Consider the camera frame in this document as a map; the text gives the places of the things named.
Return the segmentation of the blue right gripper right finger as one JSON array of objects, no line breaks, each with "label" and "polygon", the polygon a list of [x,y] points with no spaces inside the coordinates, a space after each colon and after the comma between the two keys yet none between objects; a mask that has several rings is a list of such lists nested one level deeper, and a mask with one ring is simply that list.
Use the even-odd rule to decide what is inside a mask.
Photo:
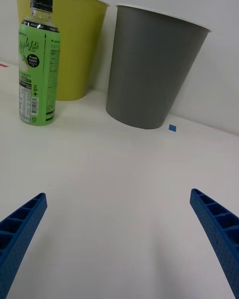
[{"label": "blue right gripper right finger", "polygon": [[230,288],[239,297],[239,218],[198,189],[192,189],[190,205],[219,260]]}]

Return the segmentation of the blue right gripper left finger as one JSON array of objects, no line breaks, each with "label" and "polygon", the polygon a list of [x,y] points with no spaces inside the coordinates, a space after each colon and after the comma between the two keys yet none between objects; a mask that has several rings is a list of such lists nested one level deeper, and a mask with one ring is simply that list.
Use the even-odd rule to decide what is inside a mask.
[{"label": "blue right gripper left finger", "polygon": [[7,297],[46,209],[46,194],[40,193],[0,222],[0,298]]}]

